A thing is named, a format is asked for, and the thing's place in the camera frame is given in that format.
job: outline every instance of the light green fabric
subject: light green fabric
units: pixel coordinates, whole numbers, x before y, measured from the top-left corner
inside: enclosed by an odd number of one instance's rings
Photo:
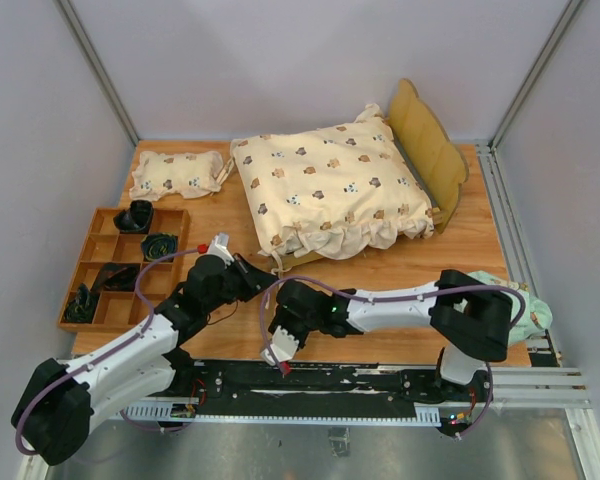
[[[520,292],[524,297],[524,314],[516,326],[509,332],[509,345],[521,342],[534,334],[543,333],[544,330],[551,325],[553,316],[551,315],[549,306],[539,298],[529,294],[529,287],[525,283],[507,282],[506,280],[502,280],[501,278],[483,271],[471,272],[469,276],[485,285],[502,285],[504,287],[513,288]],[[509,298],[513,301],[511,307],[511,316],[513,318],[518,312],[518,308],[520,308],[520,302],[513,295],[509,295]],[[464,310],[465,305],[466,302],[463,302],[463,304],[459,306],[459,310]]]

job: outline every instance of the wooden headboard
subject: wooden headboard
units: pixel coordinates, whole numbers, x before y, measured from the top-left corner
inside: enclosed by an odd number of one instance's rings
[[[438,204],[434,223],[442,233],[460,203],[462,184],[469,178],[467,161],[406,78],[398,83],[391,101],[389,125]]]

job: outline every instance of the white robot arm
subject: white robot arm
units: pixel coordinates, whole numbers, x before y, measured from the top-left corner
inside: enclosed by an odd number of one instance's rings
[[[232,256],[228,235],[217,235],[187,280],[155,314],[102,348],[70,360],[53,358],[34,371],[11,418],[22,453],[24,437],[49,465],[75,453],[103,421],[129,404],[179,383],[191,365],[180,349],[224,304],[247,302],[276,277]]]
[[[463,273],[445,270],[439,281],[410,289],[344,290],[349,296],[366,299],[356,301],[328,296],[291,280],[276,297],[276,315],[269,327],[273,337],[261,356],[270,365],[275,364],[272,353],[278,362],[289,361],[314,330],[340,338],[383,328],[431,326],[451,342],[442,354],[441,377],[467,385],[484,362],[505,360],[507,354],[511,300],[500,292],[472,291],[479,285]],[[466,292],[439,295],[444,293],[442,289],[451,288]]]

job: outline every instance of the pillow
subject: pillow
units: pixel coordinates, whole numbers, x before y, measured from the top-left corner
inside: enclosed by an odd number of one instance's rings
[[[196,198],[219,192],[222,181],[216,179],[222,167],[218,152],[142,152],[138,168],[131,174],[134,184],[129,196],[132,200],[155,201],[172,193]]]
[[[234,140],[231,157],[265,255],[344,259],[433,234],[431,202],[377,105],[354,123]]]

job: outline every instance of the small pillow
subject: small pillow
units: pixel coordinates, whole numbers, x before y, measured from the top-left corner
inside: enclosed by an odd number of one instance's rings
[[[216,179],[222,167],[222,155],[218,152],[142,152],[138,168],[131,174],[134,185],[129,196],[132,200],[155,201],[172,193],[196,198],[219,192],[222,181]]]

